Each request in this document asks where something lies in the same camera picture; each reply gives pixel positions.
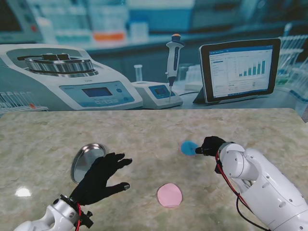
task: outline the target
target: balance display screen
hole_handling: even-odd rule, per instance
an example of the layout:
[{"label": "balance display screen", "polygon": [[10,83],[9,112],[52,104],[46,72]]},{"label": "balance display screen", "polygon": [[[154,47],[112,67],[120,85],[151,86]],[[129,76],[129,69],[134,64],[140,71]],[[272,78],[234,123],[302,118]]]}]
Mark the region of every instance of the balance display screen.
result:
[{"label": "balance display screen", "polygon": [[89,97],[100,97],[112,95],[108,88],[88,88],[82,89]]},{"label": "balance display screen", "polygon": [[214,98],[267,91],[273,46],[210,51]]},{"label": "balance display screen", "polygon": [[165,94],[166,91],[163,88],[158,88],[158,89],[155,89],[155,92],[157,94]]},{"label": "balance display screen", "polygon": [[0,32],[21,31],[20,24],[6,0],[0,0]]}]

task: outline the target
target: wire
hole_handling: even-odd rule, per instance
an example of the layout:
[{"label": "wire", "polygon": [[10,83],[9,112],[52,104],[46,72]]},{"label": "wire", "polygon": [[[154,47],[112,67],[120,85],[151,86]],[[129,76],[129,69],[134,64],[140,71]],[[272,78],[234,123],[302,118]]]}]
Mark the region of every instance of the wire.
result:
[{"label": "wire", "polygon": [[252,224],[252,225],[258,227],[259,229],[265,230],[265,231],[270,231],[270,230],[268,230],[268,229],[263,228],[262,226],[259,226],[259,225],[255,224],[255,223],[253,223],[251,220],[249,220],[249,219],[247,219],[246,217],[244,217],[244,215],[240,212],[240,209],[239,209],[239,199],[240,199],[239,197],[237,197],[237,199],[236,199],[236,209],[237,209],[237,212],[240,214],[240,216],[241,216],[244,220],[246,220],[247,222],[249,222],[250,224]]},{"label": "wire", "polygon": [[249,210],[249,206],[247,205],[247,203],[245,202],[245,200],[242,198],[242,196],[234,189],[234,187],[231,185],[230,181],[228,180],[226,174],[224,173],[223,169],[221,168],[220,164],[218,163],[219,161],[219,157],[218,157],[219,153],[217,152],[216,154],[216,163],[217,163],[217,166],[218,166],[218,169],[221,173],[221,175],[223,176],[224,180],[226,181],[227,185],[229,186],[229,188],[233,191],[233,193],[240,198],[241,202],[243,203],[243,205]]},{"label": "wire", "polygon": [[79,204],[79,203],[77,203],[77,206],[78,206],[79,220],[78,220],[78,223],[77,223],[77,226],[76,226],[75,231],[79,231],[79,227],[80,227],[80,224],[81,224],[81,220],[80,220],[80,216],[81,216],[81,207],[80,207],[80,204]]},{"label": "wire", "polygon": [[199,92],[198,91],[192,91],[192,92],[183,93],[183,94],[181,94],[179,96],[193,94],[193,93],[199,93]]}]

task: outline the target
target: button panel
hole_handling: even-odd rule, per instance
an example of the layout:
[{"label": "button panel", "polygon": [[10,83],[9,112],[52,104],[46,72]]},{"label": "button panel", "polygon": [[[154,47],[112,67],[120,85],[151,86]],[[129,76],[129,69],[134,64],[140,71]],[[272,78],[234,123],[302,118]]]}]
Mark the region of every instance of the button panel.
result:
[{"label": "button panel", "polygon": [[[59,88],[82,107],[108,107],[135,101],[120,81],[87,85],[60,86]],[[83,91],[83,89],[93,89],[95,91],[100,91],[100,89],[102,89],[106,91],[105,88],[108,89],[110,94],[89,97]]]}]

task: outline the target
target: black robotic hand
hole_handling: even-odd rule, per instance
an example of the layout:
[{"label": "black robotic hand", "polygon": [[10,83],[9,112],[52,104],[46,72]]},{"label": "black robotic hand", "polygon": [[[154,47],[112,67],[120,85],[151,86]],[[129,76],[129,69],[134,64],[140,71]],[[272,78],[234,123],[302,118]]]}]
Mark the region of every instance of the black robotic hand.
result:
[{"label": "black robotic hand", "polygon": [[130,165],[132,159],[124,159],[125,154],[110,153],[97,158],[87,171],[84,179],[73,190],[70,198],[80,205],[91,205],[108,196],[130,188],[126,182],[106,187],[109,178],[118,169]]},{"label": "black robotic hand", "polygon": [[225,141],[217,136],[208,136],[204,139],[201,147],[196,148],[197,154],[216,156],[218,149]]}]

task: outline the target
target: pipette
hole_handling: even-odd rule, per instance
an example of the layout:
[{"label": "pipette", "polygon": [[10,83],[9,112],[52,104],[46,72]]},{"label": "pipette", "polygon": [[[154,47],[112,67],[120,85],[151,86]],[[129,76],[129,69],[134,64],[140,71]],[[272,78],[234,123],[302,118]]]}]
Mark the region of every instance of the pipette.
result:
[{"label": "pipette", "polygon": [[181,35],[174,34],[171,37],[171,42],[166,44],[169,47],[169,56],[168,56],[168,63],[167,63],[167,78],[169,82],[169,102],[171,100],[171,93],[172,93],[172,86],[175,79],[178,76],[178,67],[179,67],[179,60],[180,60],[180,50],[185,46],[184,42],[181,42]]}]

